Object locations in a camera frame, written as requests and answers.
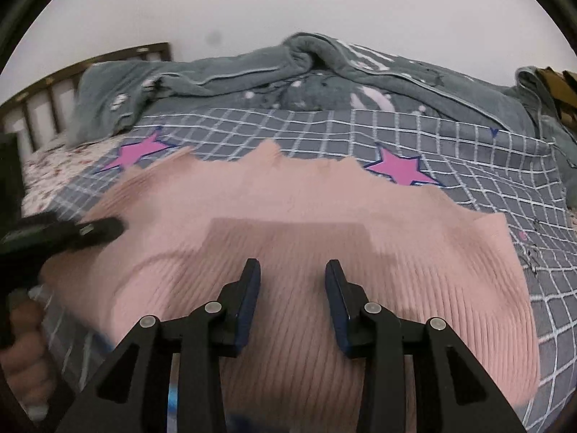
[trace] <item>metal rivet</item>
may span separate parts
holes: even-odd
[[[216,314],[220,312],[222,309],[222,305],[218,301],[211,301],[207,302],[204,306],[204,311],[208,312],[209,314]]]
[[[435,330],[443,330],[446,328],[446,322],[441,318],[432,318],[431,327]]]
[[[145,316],[140,320],[140,326],[147,329],[157,323],[157,318],[154,316]]]
[[[89,224],[80,230],[81,236],[86,236],[89,232],[94,231],[94,226]]]
[[[378,302],[368,302],[365,304],[365,311],[369,314],[379,314],[383,307]]]

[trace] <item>gray grid bedsheet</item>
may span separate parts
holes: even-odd
[[[203,160],[235,160],[264,138],[288,156],[355,156],[363,165],[380,159],[377,145],[422,157],[422,170],[437,179],[458,204],[503,212],[524,269],[534,311],[541,381],[538,393],[517,408],[531,433],[543,431],[562,410],[577,382],[577,242],[565,207],[553,149],[545,142],[466,123],[378,111],[245,111],[198,109],[166,114],[149,109],[123,141],[138,142],[158,130],[162,141],[191,146]],[[146,167],[174,149],[144,157]],[[118,179],[99,172],[114,149],[74,178],[50,208],[79,219]],[[102,341],[52,299],[45,329],[65,378],[82,389],[102,361]]]

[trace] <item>finger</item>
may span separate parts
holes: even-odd
[[[25,406],[43,405],[48,402],[56,390],[56,381],[48,379],[42,385],[32,388],[25,394],[22,399],[19,399]]]
[[[19,334],[36,330],[44,319],[44,309],[36,301],[26,299],[20,302],[10,311],[12,331],[18,337]]]
[[[50,380],[51,370],[45,360],[40,360],[29,368],[7,377],[8,386],[18,400],[30,391]]]
[[[27,332],[14,345],[0,351],[0,364],[9,375],[22,371],[40,360],[46,351],[46,341],[40,332]]]

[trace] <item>pink knit sweater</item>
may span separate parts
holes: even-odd
[[[108,246],[42,271],[79,318],[119,342],[140,317],[188,314],[262,266],[249,345],[221,362],[225,408],[270,426],[354,431],[363,362],[339,351],[324,267],[340,260],[399,317],[445,318],[513,405],[536,391],[537,339],[523,272],[501,214],[400,186],[341,161],[290,159],[266,141],[237,162],[188,149],[134,168],[86,215],[120,216]]]

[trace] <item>pink star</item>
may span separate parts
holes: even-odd
[[[158,132],[155,131],[148,138],[145,138],[140,143],[132,143],[131,145],[124,145],[120,147],[118,157],[104,166],[99,172],[108,171],[115,167],[122,167],[126,169],[135,165],[143,156],[163,151],[168,148],[173,148],[172,145],[157,141]]]
[[[381,160],[365,166],[365,169],[389,176],[399,185],[413,185],[415,183],[442,184],[419,169],[420,156],[404,158],[396,156],[379,146]]]

